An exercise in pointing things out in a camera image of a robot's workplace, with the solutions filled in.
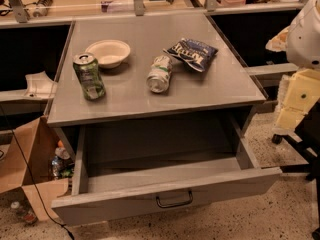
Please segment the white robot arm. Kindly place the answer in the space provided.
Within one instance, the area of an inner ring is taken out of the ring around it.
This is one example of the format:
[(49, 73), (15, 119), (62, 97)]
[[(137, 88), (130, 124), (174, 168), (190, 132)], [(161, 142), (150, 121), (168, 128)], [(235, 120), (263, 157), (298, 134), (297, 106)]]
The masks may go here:
[(320, 99), (320, 0), (309, 0), (265, 48), (285, 51), (287, 60), (298, 67), (292, 76), (283, 75), (279, 84), (273, 132), (284, 136)]

